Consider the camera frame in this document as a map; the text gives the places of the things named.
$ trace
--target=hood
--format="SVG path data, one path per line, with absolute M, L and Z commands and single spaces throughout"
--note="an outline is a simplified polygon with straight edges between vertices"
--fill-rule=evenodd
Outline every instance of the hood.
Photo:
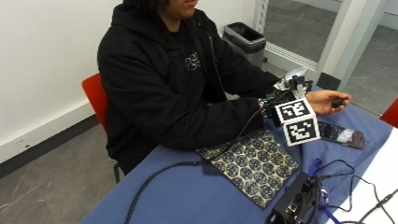
M 156 12 L 143 13 L 126 4 L 115 7 L 111 25 L 122 26 L 136 35 L 154 39 L 162 44 L 170 39 L 168 29 L 160 15 Z

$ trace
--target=electrical outlet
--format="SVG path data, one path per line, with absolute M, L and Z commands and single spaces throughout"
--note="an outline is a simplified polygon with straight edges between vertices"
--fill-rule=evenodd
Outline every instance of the electrical outlet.
M 15 141 L 16 145 L 23 145 L 26 148 L 30 147 L 28 138 L 24 136 Z

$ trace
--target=sleeve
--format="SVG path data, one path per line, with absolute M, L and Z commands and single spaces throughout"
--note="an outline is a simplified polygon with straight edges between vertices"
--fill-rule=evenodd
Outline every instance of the sleeve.
M 99 53 L 108 99 L 128 121 L 155 141 L 176 149 L 194 150 L 235 139 L 259 110 L 257 99 L 190 107 L 184 97 L 172 92 L 142 50 L 136 46 L 128 50 L 135 54 L 118 53 L 115 45 L 104 44 Z M 260 127 L 263 117 L 256 116 L 248 131 Z
M 219 72 L 225 91 L 241 97 L 264 97 L 265 94 L 273 91 L 273 85 L 280 78 L 252 65 L 231 45 L 221 40 L 213 21 L 207 17 L 205 19 L 211 28 L 209 33 L 213 38 Z

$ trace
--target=blue tablecloth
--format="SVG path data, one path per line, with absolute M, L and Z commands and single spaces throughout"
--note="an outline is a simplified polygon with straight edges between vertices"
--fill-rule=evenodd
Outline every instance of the blue tablecloth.
M 392 127 L 352 105 L 343 112 L 331 116 L 319 116 L 319 119 L 363 131 L 367 138 L 365 149 L 344 147 L 324 140 L 307 143 L 303 148 L 287 147 L 283 130 L 273 127 L 271 123 L 267 124 L 267 128 L 301 164 L 304 172 L 308 172 L 309 164 L 315 159 L 321 159 L 324 164 L 340 159 L 356 168 L 359 175 L 364 174 L 379 149 L 389 138 Z M 200 156 L 196 152 L 176 151 L 159 146 L 104 196 L 82 223 L 124 223 L 128 206 L 144 180 L 175 162 L 199 160 Z M 343 163 L 337 163 L 320 174 L 333 175 L 348 171 L 349 168 Z M 324 183 L 324 188 L 333 195 L 332 203 L 341 204 L 349 196 L 351 178 L 344 176 L 329 179 Z M 162 173 L 146 188 L 131 223 L 263 224 L 283 193 L 281 191 L 277 194 L 269 207 L 261 210 L 223 175 L 205 175 L 200 166 L 176 167 Z M 319 213 L 317 223 L 325 223 L 327 219 L 328 217 Z

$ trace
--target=hand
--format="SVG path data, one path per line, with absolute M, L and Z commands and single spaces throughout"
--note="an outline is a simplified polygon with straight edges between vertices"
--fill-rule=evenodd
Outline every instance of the hand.
M 333 108 L 332 100 L 336 97 L 345 99 L 345 101 L 341 106 Z M 329 115 L 335 112 L 340 112 L 351 103 L 351 95 L 341 91 L 309 91 L 307 98 L 312 105 L 315 113 L 323 115 Z

